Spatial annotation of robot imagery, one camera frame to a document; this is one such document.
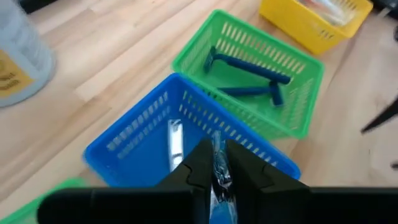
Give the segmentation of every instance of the razor head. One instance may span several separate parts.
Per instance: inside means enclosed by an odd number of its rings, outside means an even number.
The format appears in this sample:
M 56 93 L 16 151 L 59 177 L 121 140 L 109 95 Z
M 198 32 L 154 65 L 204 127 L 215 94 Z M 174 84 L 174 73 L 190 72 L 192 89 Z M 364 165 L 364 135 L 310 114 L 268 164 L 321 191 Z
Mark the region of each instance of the razor head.
M 207 55 L 205 64 L 203 66 L 203 70 L 205 71 L 205 73 L 210 72 L 211 66 L 213 65 L 213 61 L 214 61 L 214 55 L 216 54 L 216 52 L 217 52 L 216 47 L 211 46 L 211 49 L 209 51 L 209 54 Z

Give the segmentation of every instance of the yellow label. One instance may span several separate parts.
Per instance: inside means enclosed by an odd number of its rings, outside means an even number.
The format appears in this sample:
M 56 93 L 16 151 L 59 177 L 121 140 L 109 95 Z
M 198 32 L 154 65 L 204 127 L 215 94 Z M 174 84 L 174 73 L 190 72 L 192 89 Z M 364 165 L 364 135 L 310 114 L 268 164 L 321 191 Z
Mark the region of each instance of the yellow label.
M 33 79 L 0 50 L 0 98 L 17 93 L 32 82 Z

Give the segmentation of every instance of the plastic basket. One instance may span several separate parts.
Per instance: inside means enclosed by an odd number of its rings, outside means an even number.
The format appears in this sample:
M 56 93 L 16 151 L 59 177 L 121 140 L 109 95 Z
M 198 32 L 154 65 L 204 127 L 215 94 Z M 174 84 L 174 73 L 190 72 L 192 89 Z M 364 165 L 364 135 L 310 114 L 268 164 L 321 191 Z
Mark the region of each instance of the plastic basket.
M 314 54 L 354 36 L 373 8 L 368 0 L 332 0 L 354 18 L 345 26 L 333 26 L 298 0 L 263 0 L 260 14 Z
M 286 174 L 300 176 L 287 156 L 176 73 L 95 139 L 84 152 L 86 162 L 110 186 L 154 186 L 169 174 L 169 119 L 182 120 L 185 155 L 221 130 Z
M 212 46 L 223 54 L 291 76 L 288 85 L 280 86 L 285 105 L 276 108 L 269 95 L 237 99 L 219 91 L 216 87 L 267 86 L 269 80 L 218 60 L 205 74 L 203 64 Z M 323 65 L 228 13 L 214 11 L 172 66 L 268 140 L 307 135 Z
M 39 207 L 42 199 L 55 190 L 65 189 L 70 187 L 84 187 L 86 186 L 83 179 L 68 179 L 56 186 L 54 189 L 48 191 L 46 194 L 36 198 L 30 203 L 24 205 L 22 208 L 18 209 L 13 214 L 9 215 L 5 219 L 0 221 L 0 224 L 36 224 L 36 211 Z

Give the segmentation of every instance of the wooden table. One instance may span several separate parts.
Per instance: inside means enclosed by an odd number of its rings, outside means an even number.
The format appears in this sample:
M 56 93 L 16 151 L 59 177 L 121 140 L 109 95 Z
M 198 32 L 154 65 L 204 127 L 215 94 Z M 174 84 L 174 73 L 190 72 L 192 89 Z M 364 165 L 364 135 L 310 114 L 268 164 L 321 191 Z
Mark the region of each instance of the wooden table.
M 38 94 L 0 109 L 0 217 L 65 180 L 104 185 L 85 147 L 172 71 L 209 13 L 225 9 L 301 48 L 261 18 L 260 0 L 59 0 L 30 17 L 58 58 Z M 397 185 L 398 119 L 359 130 L 397 93 L 395 22 L 370 16 L 357 35 L 318 57 L 326 72 L 308 138 L 274 142 L 309 185 Z

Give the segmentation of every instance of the green basket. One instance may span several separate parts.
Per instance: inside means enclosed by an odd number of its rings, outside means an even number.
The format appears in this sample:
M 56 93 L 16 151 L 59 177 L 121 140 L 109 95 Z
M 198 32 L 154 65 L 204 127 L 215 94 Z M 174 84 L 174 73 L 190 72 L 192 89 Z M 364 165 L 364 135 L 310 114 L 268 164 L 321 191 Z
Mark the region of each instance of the green basket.
M 54 189 L 48 191 L 46 194 L 36 198 L 30 203 L 24 205 L 22 208 L 18 209 L 13 214 L 9 215 L 5 219 L 0 221 L 0 224 L 36 224 L 36 210 L 39 207 L 42 199 L 49 193 L 59 190 L 65 189 L 69 187 L 84 187 L 86 186 L 83 179 L 68 179 L 56 186 Z
M 288 85 L 280 85 L 284 106 L 275 107 L 269 95 L 233 98 L 219 91 L 219 87 L 268 86 L 269 80 L 219 60 L 204 73 L 203 64 L 212 46 L 219 53 L 291 76 Z M 227 12 L 215 10 L 172 66 L 266 139 L 304 138 L 308 134 L 322 82 L 322 63 Z

